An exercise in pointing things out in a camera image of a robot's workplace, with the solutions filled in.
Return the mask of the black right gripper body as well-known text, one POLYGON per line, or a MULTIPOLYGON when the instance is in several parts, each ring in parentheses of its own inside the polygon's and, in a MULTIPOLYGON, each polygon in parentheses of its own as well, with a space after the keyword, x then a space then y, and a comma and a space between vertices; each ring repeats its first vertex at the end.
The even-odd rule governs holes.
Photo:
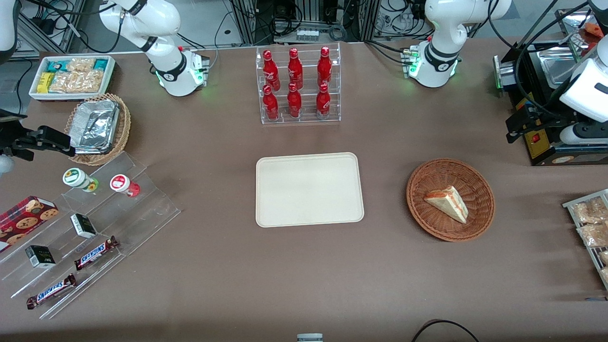
POLYGON ((16 139, 24 132, 32 130, 22 126, 21 121, 28 115, 12 113, 7 110, 0 111, 0 149, 1 154, 9 157, 17 157, 27 162, 32 162, 34 153, 29 149, 16 149, 16 139))

